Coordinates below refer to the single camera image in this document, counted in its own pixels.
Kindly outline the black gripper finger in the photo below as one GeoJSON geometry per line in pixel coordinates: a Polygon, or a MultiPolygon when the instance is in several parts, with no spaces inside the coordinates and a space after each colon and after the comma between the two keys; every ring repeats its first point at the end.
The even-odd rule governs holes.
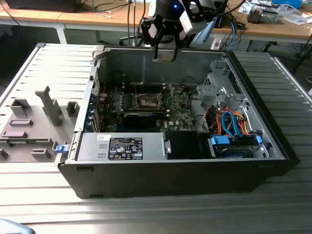
{"type": "Polygon", "coordinates": [[[146,45],[150,45],[153,49],[154,55],[153,60],[158,59],[158,45],[160,42],[159,33],[160,31],[154,24],[153,18],[143,18],[140,24],[142,29],[142,35],[144,39],[144,43],[146,45]]]}
{"type": "Polygon", "coordinates": [[[176,60],[177,53],[180,49],[188,48],[195,38],[195,34],[186,35],[184,31],[180,34],[175,35],[175,49],[173,60],[176,60]]]}

